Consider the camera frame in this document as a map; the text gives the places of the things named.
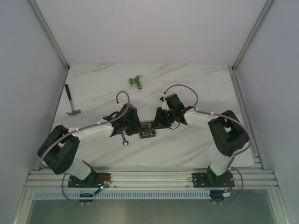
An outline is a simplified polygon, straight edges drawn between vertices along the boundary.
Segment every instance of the white marble tabletop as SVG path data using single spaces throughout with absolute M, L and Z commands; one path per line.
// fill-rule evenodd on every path
M 143 75 L 142 89 L 129 85 L 128 78 Z M 232 81 L 226 65 L 205 64 L 72 64 L 66 83 L 69 85 L 75 109 L 81 113 L 69 116 L 70 103 L 64 90 L 53 127 L 81 127 L 96 123 L 102 117 L 119 111 L 115 96 L 125 90 L 138 109 L 140 121 L 153 120 L 156 108 L 162 104 L 162 93 L 172 84 L 192 87 L 199 96 L 198 108 L 207 112 L 232 110 L 242 120 Z M 193 105 L 194 94 L 184 87 L 174 87 L 185 106 Z M 126 103 L 125 95 L 119 100 Z M 156 137 L 140 139 L 126 136 L 129 146 L 122 145 L 116 135 L 80 145 L 76 158 L 92 166 L 107 167 L 208 167 L 217 151 L 208 129 L 180 125 L 176 130 L 157 130 Z M 232 166 L 254 164 L 251 151 L 239 155 Z

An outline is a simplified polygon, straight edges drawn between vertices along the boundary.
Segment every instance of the white wall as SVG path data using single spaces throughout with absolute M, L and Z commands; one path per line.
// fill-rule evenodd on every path
M 0 1 L 0 223 L 11 223 L 47 136 L 63 67 L 26 0 Z
M 235 62 L 266 0 L 36 0 L 67 62 Z
M 299 1 L 277 0 L 238 74 L 249 118 L 299 223 Z

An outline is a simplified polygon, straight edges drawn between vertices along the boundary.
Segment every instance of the gray floor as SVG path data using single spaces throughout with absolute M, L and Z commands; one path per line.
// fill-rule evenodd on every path
M 102 200 L 80 206 L 34 201 L 27 224 L 275 224 L 266 190 L 245 190 L 229 205 L 207 200 Z

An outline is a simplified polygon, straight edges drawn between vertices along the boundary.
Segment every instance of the green tool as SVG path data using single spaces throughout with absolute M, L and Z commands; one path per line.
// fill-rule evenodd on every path
M 135 78 L 129 78 L 128 79 L 128 83 L 130 85 L 133 85 L 134 83 L 137 84 L 138 89 L 142 89 L 142 86 L 140 84 L 139 78 L 141 78 L 142 76 L 136 76 Z

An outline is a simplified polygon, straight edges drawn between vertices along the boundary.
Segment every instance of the hammer head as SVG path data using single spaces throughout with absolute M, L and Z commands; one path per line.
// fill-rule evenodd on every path
M 81 111 L 80 110 L 77 110 L 77 111 L 74 110 L 71 113 L 66 112 L 67 115 L 76 115 L 77 113 L 81 113 Z

